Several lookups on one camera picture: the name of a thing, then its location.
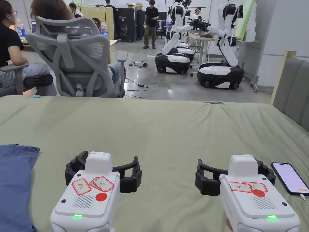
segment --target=charging cable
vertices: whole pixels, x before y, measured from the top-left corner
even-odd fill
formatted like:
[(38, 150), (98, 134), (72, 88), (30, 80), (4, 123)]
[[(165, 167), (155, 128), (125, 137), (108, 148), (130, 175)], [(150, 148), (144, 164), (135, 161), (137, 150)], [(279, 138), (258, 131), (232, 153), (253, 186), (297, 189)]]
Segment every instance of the charging cable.
[(307, 205), (309, 206), (309, 202), (306, 200), (305, 196), (303, 194), (300, 194), (300, 197), (307, 203)]

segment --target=gray floor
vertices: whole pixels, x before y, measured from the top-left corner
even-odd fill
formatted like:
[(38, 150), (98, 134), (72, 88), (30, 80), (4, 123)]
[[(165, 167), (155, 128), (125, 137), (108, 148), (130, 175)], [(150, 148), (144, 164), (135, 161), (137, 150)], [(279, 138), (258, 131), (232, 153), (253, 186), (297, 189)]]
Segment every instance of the gray floor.
[[(190, 76), (190, 71), (185, 75), (178, 74), (159, 74), (155, 67), (155, 56), (160, 53), (164, 46), (164, 40), (159, 38), (156, 41), (156, 49), (143, 49), (143, 41), (133, 43), (118, 42), (110, 48), (112, 61), (116, 61), (117, 53), (120, 50), (128, 51), (128, 60), (125, 63), (127, 69), (127, 78), (130, 80), (148, 86), (141, 88), (131, 81), (125, 83), (126, 98), (157, 99), (157, 100), (180, 100), (180, 101), (228, 101), (228, 102), (246, 102), (246, 103), (269, 103), (272, 89), (265, 88), (254, 93), (248, 80), (243, 80), (237, 91), (228, 89), (205, 89), (197, 81), (197, 76)], [(37, 54), (27, 54), (31, 62), (41, 62)], [(145, 60), (148, 63), (147, 68), (129, 67), (129, 64), (135, 61)]]

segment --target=phone screen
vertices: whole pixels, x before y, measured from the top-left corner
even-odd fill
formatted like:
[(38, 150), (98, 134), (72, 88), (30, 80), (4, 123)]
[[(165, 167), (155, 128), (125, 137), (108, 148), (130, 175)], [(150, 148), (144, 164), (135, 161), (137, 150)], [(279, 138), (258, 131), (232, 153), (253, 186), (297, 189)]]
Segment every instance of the phone screen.
[(290, 164), (273, 163), (286, 187), (293, 193), (309, 193), (309, 189)]

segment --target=green tablecloth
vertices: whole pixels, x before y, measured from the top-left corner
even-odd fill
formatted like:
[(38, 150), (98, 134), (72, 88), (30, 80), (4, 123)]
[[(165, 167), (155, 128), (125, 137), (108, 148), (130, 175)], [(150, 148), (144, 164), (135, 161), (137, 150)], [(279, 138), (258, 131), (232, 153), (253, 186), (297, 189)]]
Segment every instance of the green tablecloth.
[[(41, 148), (29, 206), (40, 232), (66, 185), (66, 164), (83, 150), (108, 152), (113, 165), (139, 157), (137, 193), (122, 194), (116, 231), (227, 232), (218, 197), (196, 189), (197, 159), (227, 169), (234, 154), (251, 154), (270, 167), (288, 162), (309, 183), (309, 133), (271, 105), (103, 98), (0, 98), (0, 144)], [(309, 207), (276, 188), (309, 231)]]

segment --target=poster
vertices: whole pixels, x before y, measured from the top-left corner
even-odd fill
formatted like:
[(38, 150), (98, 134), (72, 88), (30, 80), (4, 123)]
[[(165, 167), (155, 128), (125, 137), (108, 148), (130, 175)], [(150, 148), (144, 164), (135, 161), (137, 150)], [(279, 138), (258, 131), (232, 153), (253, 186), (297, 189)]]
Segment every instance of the poster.
[(156, 36), (165, 36), (166, 31), (166, 12), (159, 12), (160, 18), (157, 20), (157, 31)]

